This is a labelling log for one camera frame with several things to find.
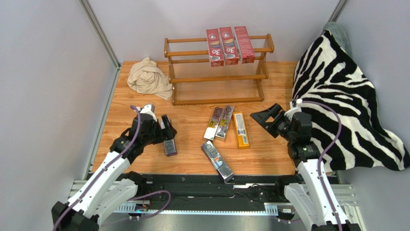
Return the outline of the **orange toothpaste box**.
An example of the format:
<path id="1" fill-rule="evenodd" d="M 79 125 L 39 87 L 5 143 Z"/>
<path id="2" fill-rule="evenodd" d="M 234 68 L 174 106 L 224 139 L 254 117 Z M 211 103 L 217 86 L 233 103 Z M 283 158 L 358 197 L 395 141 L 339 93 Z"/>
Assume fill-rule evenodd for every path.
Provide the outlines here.
<path id="1" fill-rule="evenodd" d="M 243 112 L 234 112 L 233 120 L 238 149 L 248 149 L 250 143 Z"/>

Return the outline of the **silver purple R&O toothpaste box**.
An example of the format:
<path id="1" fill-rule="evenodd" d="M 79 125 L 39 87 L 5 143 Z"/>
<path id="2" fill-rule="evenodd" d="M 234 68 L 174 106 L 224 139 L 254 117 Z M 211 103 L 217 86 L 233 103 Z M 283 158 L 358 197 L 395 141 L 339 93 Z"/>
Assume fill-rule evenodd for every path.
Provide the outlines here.
<path id="1" fill-rule="evenodd" d="M 201 145 L 201 149 L 213 165 L 214 169 L 222 177 L 225 184 L 228 184 L 234 179 L 234 174 L 231 168 L 228 166 L 224 158 L 219 151 L 215 148 L 212 141 L 207 141 Z"/>

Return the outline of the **silver blue Sensitive toothpaste box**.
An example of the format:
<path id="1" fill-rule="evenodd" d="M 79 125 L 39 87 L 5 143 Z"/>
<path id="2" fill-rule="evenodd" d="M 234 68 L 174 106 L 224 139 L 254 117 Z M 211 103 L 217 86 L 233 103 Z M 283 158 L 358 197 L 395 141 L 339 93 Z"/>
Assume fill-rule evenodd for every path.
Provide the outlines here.
<path id="1" fill-rule="evenodd" d="M 171 157 L 178 154 L 175 139 L 170 141 L 164 141 L 164 151 L 167 157 Z"/>

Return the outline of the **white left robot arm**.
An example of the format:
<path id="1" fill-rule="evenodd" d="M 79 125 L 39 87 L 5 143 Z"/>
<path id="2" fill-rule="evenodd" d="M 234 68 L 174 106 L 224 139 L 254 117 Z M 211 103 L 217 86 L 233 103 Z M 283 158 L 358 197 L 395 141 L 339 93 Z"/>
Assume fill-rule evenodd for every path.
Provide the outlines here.
<path id="1" fill-rule="evenodd" d="M 114 141 L 103 163 L 82 188 L 67 202 L 56 202 L 52 207 L 53 230 L 97 231 L 124 202 L 170 194 L 166 190 L 149 193 L 147 179 L 133 171 L 112 187 L 146 146 L 170 141 L 177 134 L 167 115 L 157 121 L 151 111 L 137 109 L 136 113 L 132 126 Z"/>

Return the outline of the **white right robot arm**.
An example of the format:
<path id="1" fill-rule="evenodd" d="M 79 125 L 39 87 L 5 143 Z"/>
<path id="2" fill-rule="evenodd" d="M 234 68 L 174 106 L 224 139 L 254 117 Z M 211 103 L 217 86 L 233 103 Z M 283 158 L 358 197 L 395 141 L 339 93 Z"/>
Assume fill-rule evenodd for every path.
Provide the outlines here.
<path id="1" fill-rule="evenodd" d="M 278 181 L 277 194 L 288 200 L 308 231 L 359 231 L 339 205 L 323 166 L 323 155 L 311 141 L 311 115 L 295 103 L 289 111 L 279 104 L 255 112 L 251 117 L 271 136 L 288 142 L 288 154 L 304 183 L 296 179 Z"/>

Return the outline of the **red 3D toothpaste box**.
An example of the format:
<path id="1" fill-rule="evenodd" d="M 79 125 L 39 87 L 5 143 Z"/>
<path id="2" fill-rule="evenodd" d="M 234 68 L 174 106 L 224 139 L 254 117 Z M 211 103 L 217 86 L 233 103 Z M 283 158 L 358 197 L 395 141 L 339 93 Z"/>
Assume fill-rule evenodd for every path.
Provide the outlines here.
<path id="1" fill-rule="evenodd" d="M 220 27 L 219 32 L 225 57 L 225 65 L 237 65 L 239 63 L 240 56 L 236 47 L 232 28 Z"/>
<path id="2" fill-rule="evenodd" d="M 211 67 L 224 66 L 224 55 L 222 51 L 219 30 L 217 28 L 206 30 L 208 54 Z"/>

